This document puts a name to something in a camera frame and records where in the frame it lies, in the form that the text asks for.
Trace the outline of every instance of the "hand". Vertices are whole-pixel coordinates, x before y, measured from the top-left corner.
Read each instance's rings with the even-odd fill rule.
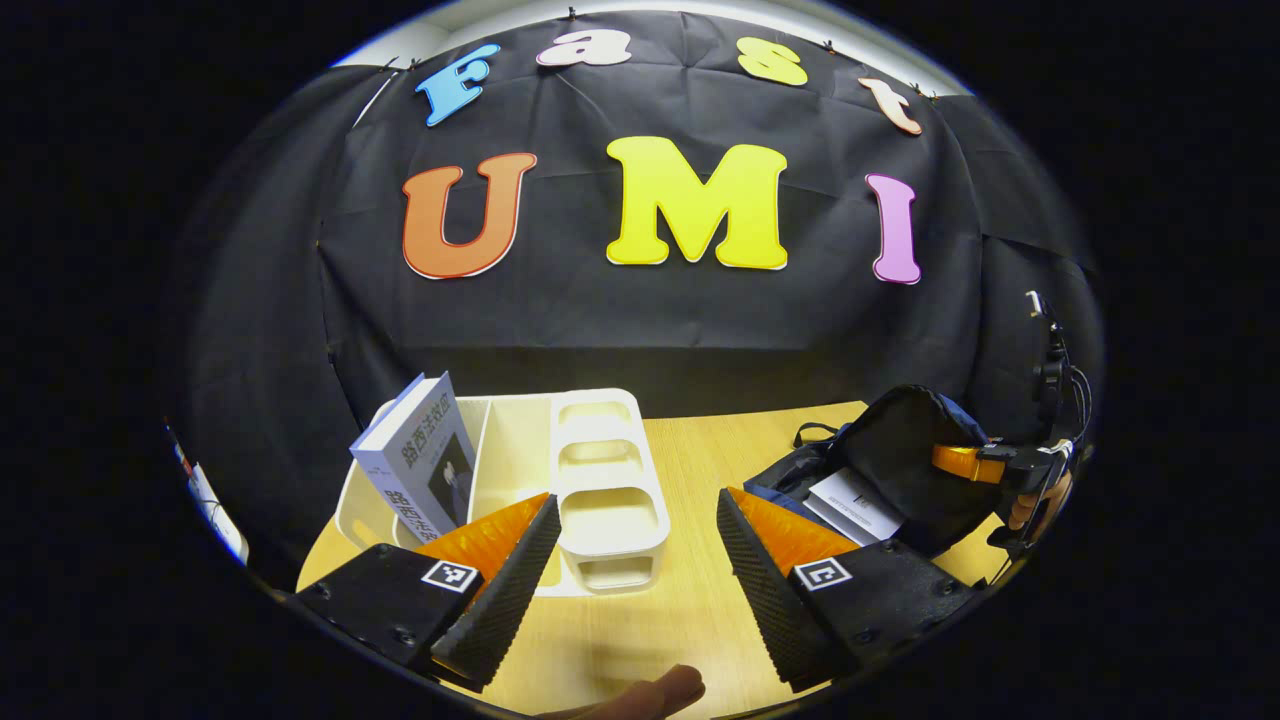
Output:
[[[1066,495],[1071,489],[1071,473],[1068,470],[1056,486],[1044,491],[1044,502],[1048,505],[1044,509],[1044,518],[1041,520],[1038,528],[1032,530],[1030,536],[1027,538],[1032,542],[1039,539],[1041,533],[1048,527],[1050,521],[1057,515],[1059,507],[1062,506],[1062,501],[1066,500]],[[1028,520],[1032,519],[1032,514],[1036,511],[1036,500],[1039,497],[1039,492],[1033,492],[1029,495],[1020,495],[1018,500],[1014,501],[1012,512],[1009,514],[1009,529],[1020,530]]]
[[[599,705],[544,712],[543,720],[662,720],[701,700],[703,675],[689,665],[676,665],[654,682],[632,683],[613,700]]]

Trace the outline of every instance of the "table surface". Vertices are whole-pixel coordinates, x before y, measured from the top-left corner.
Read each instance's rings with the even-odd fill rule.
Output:
[[[732,575],[716,528],[719,489],[741,487],[791,451],[801,423],[838,427],[867,409],[844,402],[771,413],[644,420],[671,515],[658,582],[598,597],[535,597],[498,674],[483,694],[462,694],[525,714],[600,702],[681,662],[698,667],[707,694],[673,717],[716,717],[776,705],[792,693],[778,682],[751,609]],[[809,430],[822,437],[822,430]],[[986,544],[992,515],[934,562],[965,583],[991,579],[1004,551]],[[358,553],[333,520],[311,548],[298,589]],[[814,692],[823,685],[806,692]]]

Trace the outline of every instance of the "letter m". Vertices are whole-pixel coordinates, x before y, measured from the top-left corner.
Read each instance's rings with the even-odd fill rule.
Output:
[[[616,265],[657,265],[669,247],[658,238],[658,211],[690,263],[701,260],[724,215],[728,231],[716,259],[732,268],[781,270],[778,176],[787,159],[759,145],[735,145],[703,184],[664,137],[623,137],[605,149],[622,163],[622,232],[605,256]]]

